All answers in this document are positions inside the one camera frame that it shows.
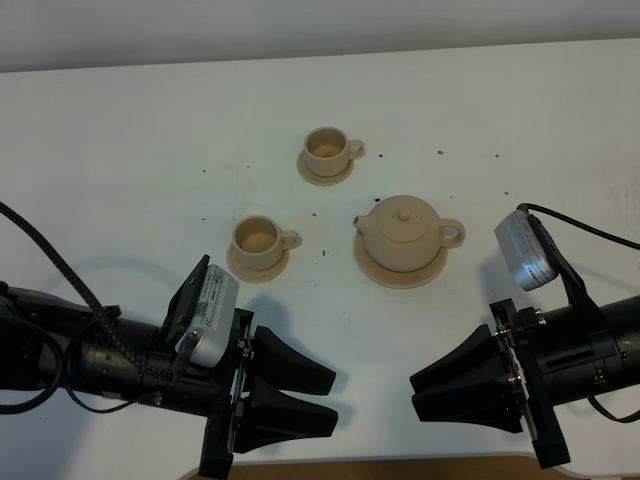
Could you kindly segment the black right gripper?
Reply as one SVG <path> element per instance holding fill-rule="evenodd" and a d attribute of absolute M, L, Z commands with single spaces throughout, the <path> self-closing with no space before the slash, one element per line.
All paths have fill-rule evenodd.
<path fill-rule="evenodd" d="M 492 303 L 490 309 L 498 340 L 481 325 L 450 353 L 410 377 L 416 414 L 421 422 L 473 424 L 508 433 L 523 431 L 522 414 L 539 466 L 567 464 L 569 450 L 534 351 L 539 315 L 532 307 L 518 310 L 510 299 Z M 499 343 L 509 362 L 516 402 L 508 387 L 496 386 L 507 384 Z"/>

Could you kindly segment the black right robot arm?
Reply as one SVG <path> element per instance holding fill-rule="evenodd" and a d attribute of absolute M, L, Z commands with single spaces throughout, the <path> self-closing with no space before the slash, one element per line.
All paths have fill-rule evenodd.
<path fill-rule="evenodd" d="M 541 468 L 569 462 L 554 408 L 639 382 L 639 300 L 543 313 L 512 300 L 490 306 L 458 347 L 410 378 L 423 422 L 530 433 Z"/>

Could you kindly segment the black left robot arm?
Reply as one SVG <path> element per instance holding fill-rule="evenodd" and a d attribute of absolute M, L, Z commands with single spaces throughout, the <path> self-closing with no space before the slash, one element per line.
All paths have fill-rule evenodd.
<path fill-rule="evenodd" d="M 335 410 L 295 398 L 325 396 L 336 374 L 284 343 L 269 328 L 253 327 L 254 314 L 233 313 L 227 349 L 202 367 L 176 353 L 168 341 L 175 320 L 162 326 L 107 315 L 130 348 L 158 379 L 129 362 L 81 305 L 41 292 L 1 286 L 1 386 L 34 391 L 47 400 L 58 388 L 201 416 L 206 419 L 199 473 L 228 477 L 235 454 L 292 440 L 325 438 L 338 422 Z"/>

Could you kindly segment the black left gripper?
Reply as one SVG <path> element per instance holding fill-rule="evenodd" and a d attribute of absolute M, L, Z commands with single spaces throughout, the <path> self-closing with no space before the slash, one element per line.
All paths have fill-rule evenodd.
<path fill-rule="evenodd" d="M 216 393 L 198 469 L 201 477 L 227 477 L 233 450 L 244 454 L 286 441 L 330 437 L 339 419 L 331 408 L 279 391 L 328 395 L 336 372 L 293 349 L 267 327 L 256 328 L 251 347 L 253 316 L 248 310 L 235 310 L 227 349 L 216 366 Z M 251 359 L 253 375 L 261 380 L 254 381 L 243 399 L 237 426 L 237 402 Z"/>

